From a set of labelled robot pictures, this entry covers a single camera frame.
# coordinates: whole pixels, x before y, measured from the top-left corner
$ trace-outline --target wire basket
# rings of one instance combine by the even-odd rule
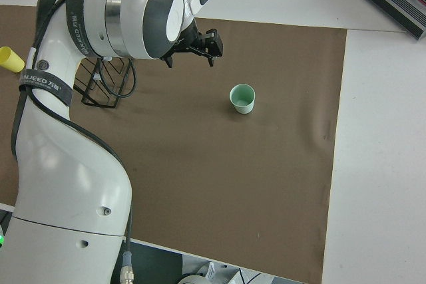
[[[87,106],[115,108],[123,97],[131,68],[134,68],[131,59],[83,59],[74,89],[82,95],[81,102]]]

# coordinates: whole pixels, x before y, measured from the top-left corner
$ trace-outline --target yellow cup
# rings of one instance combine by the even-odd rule
[[[0,48],[0,66],[12,72],[19,72],[24,69],[24,60],[13,52],[9,47]]]

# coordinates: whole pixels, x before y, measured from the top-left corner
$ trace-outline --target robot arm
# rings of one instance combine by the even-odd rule
[[[0,283],[109,283],[131,186],[118,156],[69,120],[84,57],[222,56],[214,29],[198,32],[207,0],[54,0],[37,19],[15,117],[19,193],[0,254]],[[46,1],[39,1],[41,10]]]

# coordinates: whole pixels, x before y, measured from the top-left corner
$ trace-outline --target mint green cup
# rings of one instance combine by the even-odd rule
[[[256,95],[254,89],[248,84],[237,84],[229,93],[229,99],[235,110],[247,114],[253,110]]]

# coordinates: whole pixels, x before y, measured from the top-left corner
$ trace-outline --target brown paper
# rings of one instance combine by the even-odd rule
[[[0,45],[21,54],[33,37],[26,11],[0,7]],[[21,39],[5,17],[25,30]],[[134,238],[320,283],[346,32],[208,19],[198,26],[220,32],[224,57],[215,67],[192,54],[175,55],[173,69],[137,61],[133,96],[106,110],[82,105],[75,93],[71,119],[125,163]],[[16,76],[6,74],[0,202],[13,204],[9,139],[18,94]],[[238,83],[256,91],[250,114],[229,102]]]

